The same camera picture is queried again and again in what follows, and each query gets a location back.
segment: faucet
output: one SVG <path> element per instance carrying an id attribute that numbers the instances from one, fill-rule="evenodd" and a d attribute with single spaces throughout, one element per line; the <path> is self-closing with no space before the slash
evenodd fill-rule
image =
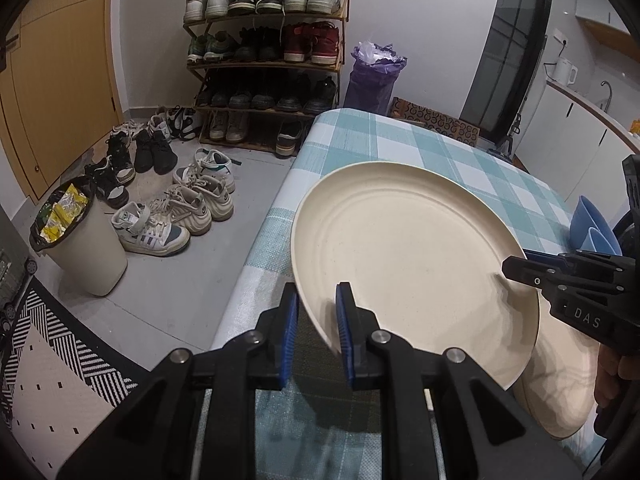
<path id="1" fill-rule="evenodd" d="M 611 85 L 609 83 L 609 81 L 603 81 L 602 83 L 600 83 L 600 86 L 604 86 L 607 85 L 609 87 L 609 99 L 607 99 L 607 104 L 604 107 L 604 113 L 607 113 L 609 111 L 609 106 L 611 104 L 611 98 L 613 97 L 613 89 L 611 88 Z"/>

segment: trash can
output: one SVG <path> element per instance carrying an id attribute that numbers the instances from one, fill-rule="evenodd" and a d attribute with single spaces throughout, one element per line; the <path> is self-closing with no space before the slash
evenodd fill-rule
<path id="1" fill-rule="evenodd" d="M 87 176 L 72 178 L 49 197 L 64 193 L 70 184 L 87 198 L 84 211 L 56 241 L 40 236 L 31 225 L 30 243 L 37 253 L 48 254 L 74 282 L 94 296 L 106 296 L 127 268 L 127 255 L 108 215 L 95 203 L 95 185 Z"/>
<path id="2" fill-rule="evenodd" d="M 356 62 L 344 97 L 344 108 L 386 115 L 394 84 L 406 66 L 393 45 L 379 46 L 366 41 L 353 49 Z"/>

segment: hand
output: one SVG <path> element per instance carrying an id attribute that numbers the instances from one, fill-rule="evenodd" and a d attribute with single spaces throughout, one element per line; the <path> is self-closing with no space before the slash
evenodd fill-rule
<path id="1" fill-rule="evenodd" d="M 606 408 L 620 391 L 618 377 L 624 380 L 640 380 L 640 356 L 622 356 L 608 346 L 600 345 L 598 373 L 593 397 L 599 406 Z"/>

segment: red sneaker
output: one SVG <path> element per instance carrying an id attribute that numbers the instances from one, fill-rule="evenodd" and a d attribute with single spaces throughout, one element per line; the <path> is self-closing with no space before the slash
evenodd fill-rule
<path id="1" fill-rule="evenodd" d="M 340 32 L 329 22 L 312 23 L 313 52 L 311 63 L 318 65 L 334 65 L 338 61 L 338 42 Z"/>
<path id="2" fill-rule="evenodd" d="M 297 25 L 286 25 L 282 33 L 284 44 L 284 61 L 292 63 L 302 63 L 311 51 L 309 45 L 310 25 L 308 23 L 298 23 Z"/>

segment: beige dish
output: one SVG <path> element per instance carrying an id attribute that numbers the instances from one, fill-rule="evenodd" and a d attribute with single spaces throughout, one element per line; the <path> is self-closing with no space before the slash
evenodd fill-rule
<path id="1" fill-rule="evenodd" d="M 600 345 L 551 316 L 549 309 L 549 302 L 540 296 L 540 334 L 513 392 L 547 433 L 568 438 L 593 409 Z"/>
<path id="2" fill-rule="evenodd" d="M 340 352 L 335 286 L 414 347 L 468 352 L 503 388 L 524 370 L 538 335 L 535 289 L 502 276 L 523 257 L 480 199 L 431 171 L 363 162 L 319 180 L 291 233 L 296 285 L 318 333 Z"/>

